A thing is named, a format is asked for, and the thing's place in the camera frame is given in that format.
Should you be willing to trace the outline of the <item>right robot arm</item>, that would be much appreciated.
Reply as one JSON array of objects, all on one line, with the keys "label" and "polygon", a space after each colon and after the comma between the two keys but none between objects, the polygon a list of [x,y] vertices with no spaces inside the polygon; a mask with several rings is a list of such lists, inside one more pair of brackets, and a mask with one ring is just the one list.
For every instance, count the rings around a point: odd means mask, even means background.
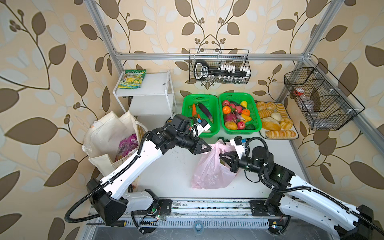
[{"label": "right robot arm", "polygon": [[276,164],[263,138],[238,136],[230,145],[234,151],[220,154],[220,159],[233,173],[242,169],[258,174],[259,182],[271,190],[262,208],[266,213],[298,218],[339,240],[372,240],[374,232],[384,233],[369,207],[336,199]]}]

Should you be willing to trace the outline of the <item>pink plastic grocery bag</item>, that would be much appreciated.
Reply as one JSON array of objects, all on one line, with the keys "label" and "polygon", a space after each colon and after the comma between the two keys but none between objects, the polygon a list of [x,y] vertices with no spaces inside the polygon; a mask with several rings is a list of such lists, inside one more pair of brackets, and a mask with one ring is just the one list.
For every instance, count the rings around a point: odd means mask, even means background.
[{"label": "pink plastic grocery bag", "polygon": [[192,177],[193,189],[214,190],[226,188],[236,177],[227,164],[222,164],[220,154],[235,151],[231,145],[225,145],[219,140],[215,144],[209,144],[211,151],[203,153]]}]

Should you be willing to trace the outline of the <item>cream canvas tote bag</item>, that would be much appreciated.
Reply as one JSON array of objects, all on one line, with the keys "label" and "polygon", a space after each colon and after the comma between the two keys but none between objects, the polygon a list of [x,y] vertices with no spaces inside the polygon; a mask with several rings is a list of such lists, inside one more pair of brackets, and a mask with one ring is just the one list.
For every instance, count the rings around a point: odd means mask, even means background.
[{"label": "cream canvas tote bag", "polygon": [[84,137],[82,150],[89,162],[107,176],[126,161],[124,157],[115,162],[120,142],[135,134],[140,141],[148,129],[130,113],[118,117],[113,111],[95,121]]}]

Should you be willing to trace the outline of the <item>yellow-green snack packet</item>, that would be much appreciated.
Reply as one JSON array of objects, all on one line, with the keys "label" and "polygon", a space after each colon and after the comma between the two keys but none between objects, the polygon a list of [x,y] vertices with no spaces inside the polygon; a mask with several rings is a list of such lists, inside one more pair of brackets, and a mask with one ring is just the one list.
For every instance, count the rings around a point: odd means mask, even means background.
[{"label": "yellow-green snack packet", "polygon": [[119,81],[119,89],[139,89],[147,74],[147,70],[125,70],[122,79]]}]

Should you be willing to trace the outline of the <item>magenta snack bag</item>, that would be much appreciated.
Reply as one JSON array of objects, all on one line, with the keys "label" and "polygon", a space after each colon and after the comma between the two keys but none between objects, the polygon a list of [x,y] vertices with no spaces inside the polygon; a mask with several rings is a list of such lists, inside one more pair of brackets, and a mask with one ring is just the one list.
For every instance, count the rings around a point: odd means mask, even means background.
[{"label": "magenta snack bag", "polygon": [[130,152],[135,150],[139,145],[137,135],[132,134],[129,137],[123,139],[119,143],[118,151],[115,157],[115,162],[126,157]]}]

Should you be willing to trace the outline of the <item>green basket with vegetables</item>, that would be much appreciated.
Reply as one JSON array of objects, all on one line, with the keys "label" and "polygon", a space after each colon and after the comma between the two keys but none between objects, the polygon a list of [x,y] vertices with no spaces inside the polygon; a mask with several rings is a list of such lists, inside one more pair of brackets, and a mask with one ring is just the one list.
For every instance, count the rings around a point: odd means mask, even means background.
[{"label": "green basket with vegetables", "polygon": [[[184,98],[182,115],[186,117],[193,117],[192,105],[195,103],[198,117],[206,120],[211,127],[207,132],[203,132],[200,136],[203,138],[212,138],[214,135],[218,134],[220,131],[220,106],[219,99],[214,95],[188,95]],[[208,110],[211,112],[214,123],[212,124],[209,118],[201,111],[198,104],[204,104]]]}]

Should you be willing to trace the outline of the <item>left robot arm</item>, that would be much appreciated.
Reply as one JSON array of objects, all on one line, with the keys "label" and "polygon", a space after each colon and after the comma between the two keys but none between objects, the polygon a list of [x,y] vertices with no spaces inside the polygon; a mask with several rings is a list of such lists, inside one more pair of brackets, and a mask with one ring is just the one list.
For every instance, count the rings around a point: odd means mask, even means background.
[{"label": "left robot arm", "polygon": [[[88,194],[77,201],[65,214],[67,223],[81,223],[102,218],[106,226],[112,226],[125,212],[146,211],[151,208],[156,195],[149,190],[126,195],[128,187],[154,161],[174,147],[187,149],[193,155],[211,151],[200,134],[209,130],[209,122],[181,114],[173,117],[163,127],[144,134],[138,149],[123,164],[100,181],[92,179],[87,184]],[[97,214],[83,218],[71,218],[72,212],[89,200]]]}]

